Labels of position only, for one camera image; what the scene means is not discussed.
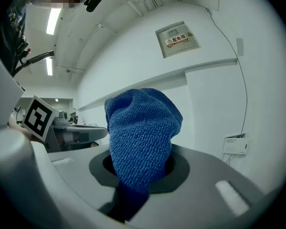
ceiling light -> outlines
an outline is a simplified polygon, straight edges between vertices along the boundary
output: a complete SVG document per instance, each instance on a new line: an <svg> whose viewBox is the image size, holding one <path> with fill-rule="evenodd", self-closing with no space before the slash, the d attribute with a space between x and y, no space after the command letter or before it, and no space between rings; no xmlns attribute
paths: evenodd
<svg viewBox="0 0 286 229"><path fill-rule="evenodd" d="M60 12L61 9L51 9L47 27L47 34L54 35L56 22Z"/></svg>
<svg viewBox="0 0 286 229"><path fill-rule="evenodd" d="M47 61L47 72L48 72L48 75L53 75L53 72L52 72L52 58L47 58L46 61Z"/></svg>

dark blue cloth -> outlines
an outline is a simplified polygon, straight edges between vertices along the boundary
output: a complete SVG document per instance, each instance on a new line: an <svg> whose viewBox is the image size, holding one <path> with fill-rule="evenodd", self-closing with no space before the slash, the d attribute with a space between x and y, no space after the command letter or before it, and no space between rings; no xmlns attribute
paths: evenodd
<svg viewBox="0 0 286 229"><path fill-rule="evenodd" d="M110 154L125 209L141 207L148 186L165 176L182 115L160 91L131 89L105 102Z"/></svg>

white sign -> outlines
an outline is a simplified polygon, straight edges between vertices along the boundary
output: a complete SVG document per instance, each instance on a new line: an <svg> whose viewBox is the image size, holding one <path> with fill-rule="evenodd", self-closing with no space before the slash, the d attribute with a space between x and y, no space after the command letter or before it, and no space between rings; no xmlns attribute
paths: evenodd
<svg viewBox="0 0 286 229"><path fill-rule="evenodd" d="M39 97L34 96L26 111L22 125L34 136L45 142L49 128L59 112Z"/></svg>
<svg viewBox="0 0 286 229"><path fill-rule="evenodd" d="M187 39L186 35L181 34L179 36L175 36L175 37L172 37L172 38L165 40L165 43L166 43L166 46L168 48L170 48L170 47L173 47L173 46L178 45L180 43L188 42L188 41L189 40Z"/></svg>

black cable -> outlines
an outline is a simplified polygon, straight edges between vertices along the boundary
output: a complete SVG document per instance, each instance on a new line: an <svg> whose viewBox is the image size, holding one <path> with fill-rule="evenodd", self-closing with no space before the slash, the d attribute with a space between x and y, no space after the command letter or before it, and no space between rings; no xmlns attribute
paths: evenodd
<svg viewBox="0 0 286 229"><path fill-rule="evenodd" d="M229 158L228 158L227 161L225 162L226 164L229 162L229 160L230 160L230 158L231 158L232 155L233 155L233 154L231 154L231 155L229 156Z"/></svg>
<svg viewBox="0 0 286 229"><path fill-rule="evenodd" d="M23 65L20 65L19 67L17 67L13 72L12 72L12 77L14 77L15 75L17 75L18 74L18 72L20 71L20 70L22 70L24 68L24 66Z"/></svg>
<svg viewBox="0 0 286 229"><path fill-rule="evenodd" d="M245 109L245 116L244 116L242 131L241 131L241 134L240 134L240 136L242 136L243 130L244 130L244 125L245 125L245 120L246 120L246 115L247 115L248 93L247 93L247 86L246 86L246 82L245 82L245 78L244 78L243 69L242 69L242 66L241 66L241 64L240 64L240 61L239 61L239 59L238 59L238 56L237 56L237 54L236 54L236 52L235 52L235 50L234 50L234 48L233 48L231 42L229 41L229 39L225 36L225 34L221 31L221 29L219 29L218 26L215 24L215 22L214 22L214 20L213 20L213 18L212 18L212 13L210 12L210 10L209 10L208 8L206 8L205 6L201 6L201 5L198 5L198 4L191 3L191 2L185 2L185 1L180 1L180 2L184 2L184 3L188 3L188 4L192 4L192 5L196 5L196 6L205 8L205 9L209 12L209 14L210 14L210 16L211 16L211 20L213 21L213 24L216 26L216 28L223 34L223 36L224 36L224 37L227 39L227 41L229 42L229 44L230 44L230 46L231 46L231 48L232 48L232 50L233 50L233 52L234 52L234 54L235 54L235 56L236 56L236 58L237 58L237 61L238 61L238 63L239 63L239 67L240 67L240 71L242 72L242 77L243 77L243 80L244 80L245 91L246 91L246 109Z"/></svg>
<svg viewBox="0 0 286 229"><path fill-rule="evenodd" d="M13 66L13 71L16 69L19 60L20 60L20 55L18 55L17 58L15 59L15 63L14 63L14 66Z"/></svg>
<svg viewBox="0 0 286 229"><path fill-rule="evenodd" d="M236 156L236 154L234 154L234 156L230 159L230 161Z"/></svg>
<svg viewBox="0 0 286 229"><path fill-rule="evenodd" d="M18 113L19 113L20 109L21 109L21 106L19 107L19 109L18 109L18 111L16 113L16 123L17 123L17 117L18 117Z"/></svg>

white ceiling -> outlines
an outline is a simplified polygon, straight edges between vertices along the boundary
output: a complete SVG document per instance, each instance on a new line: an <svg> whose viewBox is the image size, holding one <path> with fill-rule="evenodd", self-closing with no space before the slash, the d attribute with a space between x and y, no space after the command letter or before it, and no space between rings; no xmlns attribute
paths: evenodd
<svg viewBox="0 0 286 229"><path fill-rule="evenodd" d="M143 14L148 13L145 0L130 0ZM165 6L175 0L161 0ZM218 0L193 0L212 9L216 9ZM30 43L33 57L41 53L54 50L53 76L46 74L45 60L30 66L31 70L22 70L15 78L19 83L51 84L55 82L76 84L83 71L87 68L96 53L114 37L97 25L103 23L106 28L115 34L139 15L127 4L125 0L102 0L98 7L88 13L83 4L74 9L63 9L57 21L54 35L46 34L50 9L42 9L29 5L27 8L26 37ZM69 67L81 71L67 73Z"/></svg>

